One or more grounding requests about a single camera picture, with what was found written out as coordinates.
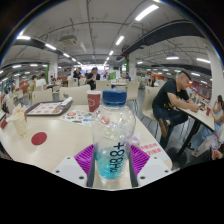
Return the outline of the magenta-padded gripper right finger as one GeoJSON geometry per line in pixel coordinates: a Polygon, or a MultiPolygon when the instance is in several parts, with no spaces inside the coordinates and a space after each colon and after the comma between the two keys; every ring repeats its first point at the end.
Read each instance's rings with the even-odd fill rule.
{"type": "Polygon", "coordinates": [[[149,156],[132,145],[129,156],[129,171],[132,187],[143,187],[172,173],[157,156],[149,156]]]}

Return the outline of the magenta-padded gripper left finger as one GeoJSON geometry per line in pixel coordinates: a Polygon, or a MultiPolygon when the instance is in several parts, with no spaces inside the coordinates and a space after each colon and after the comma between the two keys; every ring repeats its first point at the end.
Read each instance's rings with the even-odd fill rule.
{"type": "Polygon", "coordinates": [[[75,156],[66,156],[53,173],[82,187],[92,187],[95,173],[94,148],[84,148],[75,156]]]}

